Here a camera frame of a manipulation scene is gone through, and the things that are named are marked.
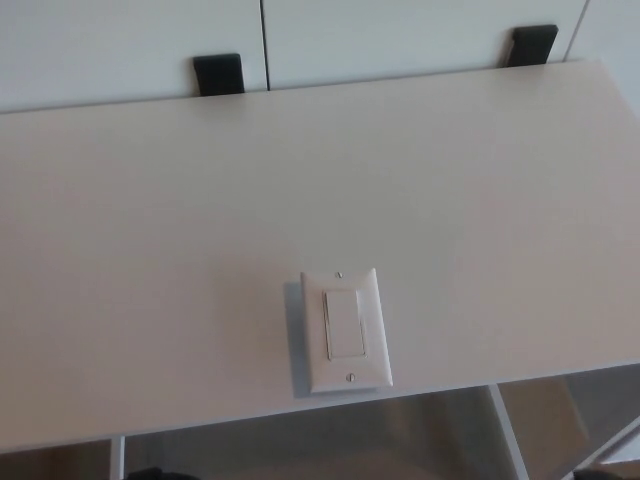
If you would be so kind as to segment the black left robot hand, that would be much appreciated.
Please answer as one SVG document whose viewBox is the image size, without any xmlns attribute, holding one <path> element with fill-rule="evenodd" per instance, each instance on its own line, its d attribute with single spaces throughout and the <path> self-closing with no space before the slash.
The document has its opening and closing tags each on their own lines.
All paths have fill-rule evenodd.
<svg viewBox="0 0 640 480">
<path fill-rule="evenodd" d="M 175 477 L 174 473 L 151 467 L 129 473 L 126 476 L 126 480 L 173 480 Z"/>
</svg>

